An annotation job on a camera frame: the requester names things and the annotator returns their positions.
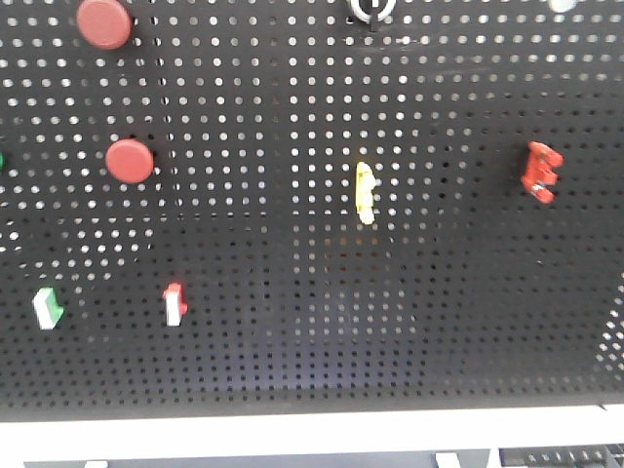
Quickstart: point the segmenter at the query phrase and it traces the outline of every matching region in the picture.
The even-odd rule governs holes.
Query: red plastic clip
[[[528,193],[542,203],[552,203],[555,194],[546,185],[555,185],[558,176],[553,168],[563,165],[564,157],[543,143],[532,141],[528,144],[528,163],[522,177],[523,185]]]
[[[167,307],[167,326],[179,327],[182,315],[188,311],[188,304],[184,302],[182,295],[182,285],[180,283],[171,283],[165,290],[163,297]]]

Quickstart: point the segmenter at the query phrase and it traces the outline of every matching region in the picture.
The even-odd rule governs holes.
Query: green and white clip
[[[53,330],[65,312],[57,302],[54,288],[41,288],[32,299],[32,305],[41,330]]]

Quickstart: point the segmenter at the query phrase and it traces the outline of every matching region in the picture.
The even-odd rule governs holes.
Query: red button
[[[99,49],[119,49],[133,28],[130,15],[116,0],[84,0],[76,20],[80,33]]]
[[[154,171],[154,156],[140,141],[120,139],[106,152],[106,168],[121,182],[140,183]]]

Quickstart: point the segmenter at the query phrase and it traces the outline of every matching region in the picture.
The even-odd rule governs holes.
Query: black grid
[[[619,3],[400,0],[369,33],[339,0],[135,0],[112,52],[77,5],[2,2],[3,420],[622,403]],[[530,140],[566,157],[552,206]]]

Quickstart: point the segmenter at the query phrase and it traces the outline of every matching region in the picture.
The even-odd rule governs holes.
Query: white frame
[[[20,461],[195,458],[604,445],[624,405],[0,424]]]

